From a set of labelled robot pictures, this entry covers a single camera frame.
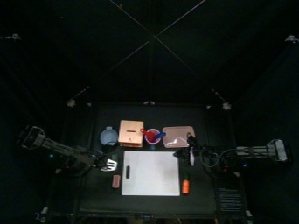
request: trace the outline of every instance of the white sheet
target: white sheet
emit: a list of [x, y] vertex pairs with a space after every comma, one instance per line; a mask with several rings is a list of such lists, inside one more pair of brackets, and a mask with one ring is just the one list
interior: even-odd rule
[[123, 195], [179, 196], [179, 161], [173, 152], [125, 151], [121, 180]]

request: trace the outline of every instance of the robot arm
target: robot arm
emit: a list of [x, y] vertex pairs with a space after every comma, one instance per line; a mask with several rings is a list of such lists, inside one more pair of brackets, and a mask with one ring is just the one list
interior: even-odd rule
[[[200, 162], [209, 168], [215, 166], [231, 168], [237, 161], [248, 161], [249, 159], [269, 159], [275, 163], [285, 163], [291, 160], [284, 142], [280, 139], [273, 139], [265, 146], [239, 146], [225, 150], [220, 150], [217, 147], [200, 146], [191, 133], [187, 134], [187, 141], [189, 147], [181, 148], [173, 153], [187, 165], [193, 165], [193, 157], [196, 156], [200, 156]], [[208, 164], [204, 163], [203, 158], [209, 159]]]
[[45, 136], [42, 129], [36, 126], [26, 126], [18, 137], [18, 144], [28, 150], [42, 147], [56, 151], [61, 155], [74, 158], [82, 164], [99, 168], [101, 171], [113, 171], [117, 168], [117, 162], [107, 159], [105, 155], [99, 157], [85, 151], [70, 148], [69, 146], [52, 141]]

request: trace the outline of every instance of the small orange object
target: small orange object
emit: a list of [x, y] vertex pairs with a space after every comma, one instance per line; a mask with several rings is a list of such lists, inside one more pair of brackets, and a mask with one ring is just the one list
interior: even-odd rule
[[189, 190], [191, 190], [191, 182], [189, 182], [188, 179], [185, 179], [181, 182], [181, 193], [188, 194], [189, 193]]

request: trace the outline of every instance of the cardboard box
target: cardboard box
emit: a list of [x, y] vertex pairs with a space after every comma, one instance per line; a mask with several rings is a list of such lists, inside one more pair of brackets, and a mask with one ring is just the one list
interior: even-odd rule
[[125, 147], [143, 147], [143, 133], [140, 129], [144, 127], [144, 122], [140, 121], [120, 121], [117, 141]]

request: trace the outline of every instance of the black wall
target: black wall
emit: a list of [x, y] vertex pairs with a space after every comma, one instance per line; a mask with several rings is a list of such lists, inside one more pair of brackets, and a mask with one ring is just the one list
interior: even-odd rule
[[233, 104], [237, 145], [265, 145], [280, 138], [293, 162], [260, 165], [247, 173], [247, 198], [257, 223], [299, 221], [299, 45], [289, 44], [255, 85]]

